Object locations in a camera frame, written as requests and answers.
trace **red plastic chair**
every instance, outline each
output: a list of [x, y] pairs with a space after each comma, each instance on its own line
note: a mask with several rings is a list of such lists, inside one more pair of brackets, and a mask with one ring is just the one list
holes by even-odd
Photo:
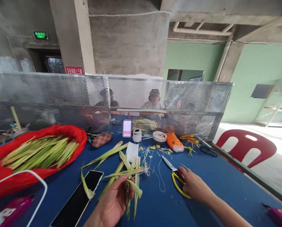
[[[249, 139], [246, 137], [247, 135], [250, 135], [257, 140], [254, 141]], [[242, 162], [250, 149], [257, 148], [261, 151], [261, 154], [248, 165], [248, 168], [261, 163], [276, 153], [276, 146], [273, 142], [256, 133], [240, 129], [231, 129], [225, 131], [217, 141], [216, 145], [221, 148], [230, 137], [236, 137], [238, 139], [238, 143], [234, 146], [234, 148], [232, 148], [229, 154], [231, 154], [240, 162]]]

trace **metal partition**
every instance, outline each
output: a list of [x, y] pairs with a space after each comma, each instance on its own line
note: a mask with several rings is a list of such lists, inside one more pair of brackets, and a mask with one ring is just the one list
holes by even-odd
[[[162, 117], [140, 110], [152, 89], [161, 93]], [[71, 124], [89, 132], [120, 133], [122, 120], [132, 118], [143, 133], [192, 133], [212, 140], [231, 89], [231, 83], [0, 73], [0, 130], [10, 128], [10, 106], [15, 106], [20, 123], [30, 123], [30, 130]]]

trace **hand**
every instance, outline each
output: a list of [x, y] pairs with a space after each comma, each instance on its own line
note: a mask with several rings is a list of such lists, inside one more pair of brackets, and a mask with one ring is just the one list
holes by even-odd
[[207, 206], [214, 199], [218, 198], [208, 185], [198, 175], [191, 172], [190, 169], [184, 169], [180, 166], [179, 170], [181, 170], [185, 178], [186, 185], [183, 186], [183, 192], [185, 194]]
[[[107, 189], [99, 200], [95, 210], [84, 224], [84, 227], [114, 227], [126, 210], [126, 186], [128, 175], [120, 176]], [[134, 191], [129, 187], [129, 197], [132, 200]]]

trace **man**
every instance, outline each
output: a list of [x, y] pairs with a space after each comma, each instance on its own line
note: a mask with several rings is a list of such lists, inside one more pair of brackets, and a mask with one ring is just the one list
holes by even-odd
[[[100, 95], [102, 96], [102, 101], [96, 103], [96, 106], [108, 106], [108, 88], [104, 88]], [[119, 107], [119, 103], [113, 100], [113, 91], [109, 89], [109, 98], [111, 107]]]
[[[217, 197], [198, 175], [191, 172], [190, 169], [184, 169], [181, 166], [179, 169], [186, 181], [186, 185], [183, 186], [185, 194], [208, 206], [226, 227], [251, 227], [234, 209]], [[114, 227], [118, 223], [126, 210], [126, 179], [127, 175], [120, 176], [112, 183], [99, 200], [84, 227]], [[130, 199], [133, 196], [133, 191], [130, 191]]]

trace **black smartphone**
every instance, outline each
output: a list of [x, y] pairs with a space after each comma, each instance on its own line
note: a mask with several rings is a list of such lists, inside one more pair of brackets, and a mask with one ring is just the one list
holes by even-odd
[[[87, 187], [95, 191], [102, 176], [103, 172], [91, 170], [84, 177]], [[86, 209], [89, 199], [84, 191], [82, 182], [71, 195], [69, 200], [63, 206], [61, 211], [57, 214], [50, 227], [75, 227], [77, 226], [84, 210]]]
[[122, 137], [123, 138], [131, 138], [132, 134], [132, 120], [131, 119], [123, 119], [122, 124]]

